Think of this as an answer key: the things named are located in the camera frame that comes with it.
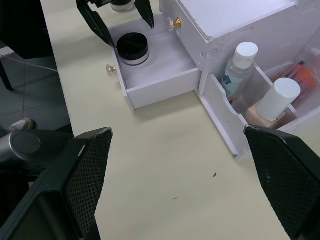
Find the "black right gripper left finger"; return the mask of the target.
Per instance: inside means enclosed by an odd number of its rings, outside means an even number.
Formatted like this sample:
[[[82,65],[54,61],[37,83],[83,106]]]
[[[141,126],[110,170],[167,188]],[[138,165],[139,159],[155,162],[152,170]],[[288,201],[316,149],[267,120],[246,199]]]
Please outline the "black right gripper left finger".
[[[0,237],[98,240],[113,131],[16,131],[0,141]]]

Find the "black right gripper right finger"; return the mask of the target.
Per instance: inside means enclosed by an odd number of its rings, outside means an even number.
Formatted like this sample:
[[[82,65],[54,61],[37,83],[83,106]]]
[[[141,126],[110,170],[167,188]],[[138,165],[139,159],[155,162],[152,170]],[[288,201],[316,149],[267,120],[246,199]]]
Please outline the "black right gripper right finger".
[[[260,185],[292,240],[320,238],[320,158],[299,137],[246,125]]]

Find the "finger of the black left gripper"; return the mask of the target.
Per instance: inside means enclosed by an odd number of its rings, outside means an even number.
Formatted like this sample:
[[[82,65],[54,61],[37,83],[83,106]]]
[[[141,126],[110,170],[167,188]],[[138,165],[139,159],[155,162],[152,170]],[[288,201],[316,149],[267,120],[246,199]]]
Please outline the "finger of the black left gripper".
[[[142,19],[153,29],[155,27],[154,14],[149,0],[135,0],[134,3]]]
[[[92,11],[85,0],[77,0],[76,6],[92,32],[95,33],[104,43],[115,48],[116,45],[112,36],[100,15],[96,11]]]

